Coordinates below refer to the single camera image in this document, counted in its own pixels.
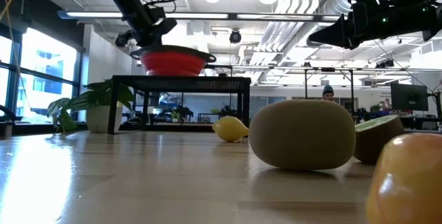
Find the white planter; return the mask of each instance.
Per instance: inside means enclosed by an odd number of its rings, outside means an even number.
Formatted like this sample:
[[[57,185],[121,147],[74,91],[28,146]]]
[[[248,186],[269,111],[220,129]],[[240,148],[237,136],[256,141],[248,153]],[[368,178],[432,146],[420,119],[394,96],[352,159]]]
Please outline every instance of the white planter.
[[[86,111],[86,124],[91,133],[108,133],[110,106],[97,106]],[[123,108],[117,106],[114,131],[119,130],[122,123]]]

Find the beanie hat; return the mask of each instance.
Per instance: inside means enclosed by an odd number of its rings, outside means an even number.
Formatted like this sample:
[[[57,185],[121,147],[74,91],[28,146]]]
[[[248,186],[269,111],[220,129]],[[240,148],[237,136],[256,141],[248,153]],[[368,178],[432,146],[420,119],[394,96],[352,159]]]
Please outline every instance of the beanie hat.
[[[329,85],[324,86],[323,95],[326,93],[333,93],[334,94],[332,86],[329,86]]]

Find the computer monitor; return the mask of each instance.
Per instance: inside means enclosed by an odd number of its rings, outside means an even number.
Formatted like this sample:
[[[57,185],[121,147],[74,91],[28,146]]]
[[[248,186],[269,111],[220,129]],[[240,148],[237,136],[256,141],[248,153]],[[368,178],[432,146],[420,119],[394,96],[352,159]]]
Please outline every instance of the computer monitor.
[[[392,109],[428,111],[426,86],[391,84]]]

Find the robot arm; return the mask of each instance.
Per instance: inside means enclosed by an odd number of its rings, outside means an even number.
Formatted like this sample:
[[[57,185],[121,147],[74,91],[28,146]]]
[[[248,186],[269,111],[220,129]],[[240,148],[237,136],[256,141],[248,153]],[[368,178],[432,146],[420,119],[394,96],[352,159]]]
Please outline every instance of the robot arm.
[[[309,41],[354,49],[367,40],[422,31],[424,41],[442,28],[442,7],[436,0],[348,0],[352,11]]]
[[[131,30],[120,34],[115,44],[125,46],[129,39],[135,39],[140,47],[161,45],[161,37],[172,30],[177,22],[166,19],[163,8],[149,8],[140,0],[113,0],[123,14]]]

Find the red bowl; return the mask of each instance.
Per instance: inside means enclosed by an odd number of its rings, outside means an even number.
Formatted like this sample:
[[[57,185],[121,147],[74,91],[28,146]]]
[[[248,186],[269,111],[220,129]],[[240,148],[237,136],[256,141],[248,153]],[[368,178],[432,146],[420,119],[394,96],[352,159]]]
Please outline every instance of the red bowl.
[[[216,58],[192,48],[164,45],[141,50],[140,61],[147,75],[198,76]]]

